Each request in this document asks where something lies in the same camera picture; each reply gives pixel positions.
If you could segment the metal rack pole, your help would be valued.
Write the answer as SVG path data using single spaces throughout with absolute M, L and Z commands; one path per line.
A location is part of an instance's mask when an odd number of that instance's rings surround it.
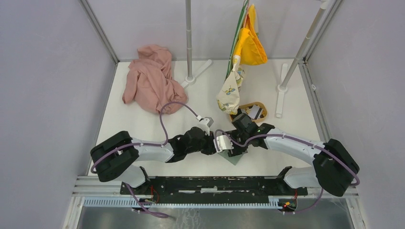
M 196 72 L 192 71 L 192 7 L 191 0 L 185 1 L 186 9 L 186 49 L 187 49 L 187 75 L 181 86 L 186 89 L 196 83 L 197 79 L 212 65 L 212 60 L 207 60 Z
M 280 84 L 277 85 L 276 90 L 277 90 L 277 102 L 276 102 L 276 108 L 275 108 L 275 117 L 276 118 L 281 118 L 283 116 L 283 108 L 284 108 L 284 100 L 285 100 L 285 95 L 288 92 L 288 82 L 291 79 L 292 74 L 294 73 L 295 68 L 298 65 L 299 60 L 302 59 L 304 55 L 304 51 L 306 48 L 309 46 L 310 40 L 313 37 L 318 25 L 321 22 L 321 19 L 323 15 L 326 12 L 327 7 L 330 4 L 330 0 L 320 0 L 320 8 L 296 54 L 294 57 L 291 65 L 288 65 L 284 63 L 282 65 L 281 69 L 281 75 L 280 75 Z

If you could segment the left metal rack pole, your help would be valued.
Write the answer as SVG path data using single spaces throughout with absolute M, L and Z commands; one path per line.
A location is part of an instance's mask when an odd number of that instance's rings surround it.
M 186 49 L 187 49 L 187 75 L 181 86 L 186 89 L 196 83 L 197 79 L 212 65 L 212 60 L 207 60 L 196 72 L 192 71 L 192 7 L 191 0 L 185 1 L 186 9 Z

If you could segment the cartoon print children's garment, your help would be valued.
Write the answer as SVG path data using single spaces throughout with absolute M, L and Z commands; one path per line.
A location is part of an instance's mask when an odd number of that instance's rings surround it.
M 240 88 L 245 78 L 243 67 L 261 65 L 267 62 L 266 51 L 258 35 L 255 5 L 245 0 L 238 18 L 226 77 L 216 96 L 219 109 L 226 114 L 237 114 L 240 105 Z

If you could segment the pink crumpled garment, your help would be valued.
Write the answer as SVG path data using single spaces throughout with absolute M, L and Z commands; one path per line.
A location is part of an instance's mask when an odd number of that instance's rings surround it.
M 172 76 L 171 52 L 156 44 L 138 48 L 139 58 L 128 68 L 122 95 L 124 104 L 136 102 L 143 110 L 155 114 L 173 114 L 186 103 L 188 96 Z

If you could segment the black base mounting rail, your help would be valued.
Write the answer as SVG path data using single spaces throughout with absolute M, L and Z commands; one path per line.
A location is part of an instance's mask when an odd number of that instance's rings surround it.
M 269 196 L 305 196 L 306 188 L 291 188 L 279 176 L 271 177 L 152 177 L 133 193 L 153 195 L 159 204 L 268 203 Z

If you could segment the right metal rack pole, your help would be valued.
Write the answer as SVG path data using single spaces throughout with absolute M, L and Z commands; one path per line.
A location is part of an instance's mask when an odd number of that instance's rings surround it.
M 327 7 L 330 4 L 330 0 L 320 0 L 320 8 L 296 54 L 294 57 L 291 65 L 288 65 L 284 63 L 282 65 L 281 69 L 281 75 L 280 75 L 280 84 L 277 85 L 276 90 L 277 90 L 277 102 L 276 102 L 276 108 L 275 108 L 275 117 L 276 118 L 281 118 L 283 116 L 283 108 L 284 108 L 284 100 L 285 100 L 285 95 L 288 92 L 288 82 L 291 79 L 292 74 L 294 73 L 295 68 L 298 65 L 299 60 L 302 59 L 304 55 L 304 51 L 306 48 L 309 46 L 310 40 L 313 37 L 318 25 L 321 22 L 321 19 L 323 15 L 326 12 Z

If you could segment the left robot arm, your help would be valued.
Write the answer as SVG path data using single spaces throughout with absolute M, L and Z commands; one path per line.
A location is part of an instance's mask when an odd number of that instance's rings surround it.
M 192 127 L 167 142 L 150 142 L 132 138 L 128 131 L 120 131 L 90 151 L 93 161 L 91 172 L 98 176 L 100 182 L 121 181 L 142 195 L 149 191 L 150 179 L 145 168 L 134 165 L 134 162 L 175 163 L 196 152 L 205 155 L 216 153 L 213 133 L 207 134 L 198 127 Z

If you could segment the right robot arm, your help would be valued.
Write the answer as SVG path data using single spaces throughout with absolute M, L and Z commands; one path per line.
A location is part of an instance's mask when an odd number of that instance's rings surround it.
M 328 142 L 307 140 L 293 136 L 262 123 L 257 125 L 246 114 L 232 120 L 235 130 L 228 132 L 233 149 L 228 154 L 242 154 L 248 146 L 285 153 L 306 162 L 308 167 L 292 167 L 276 181 L 276 189 L 287 195 L 295 188 L 320 187 L 328 193 L 342 197 L 349 187 L 360 183 L 360 168 L 344 145 L 331 138 Z

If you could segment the yellow oval tray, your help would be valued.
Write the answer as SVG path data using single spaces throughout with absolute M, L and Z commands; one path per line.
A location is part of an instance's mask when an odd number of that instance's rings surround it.
M 248 115 L 255 123 L 263 122 L 267 117 L 267 109 L 261 102 L 253 102 L 245 105 L 240 105 L 237 114 L 230 114 L 230 120 L 233 121 L 239 114 Z

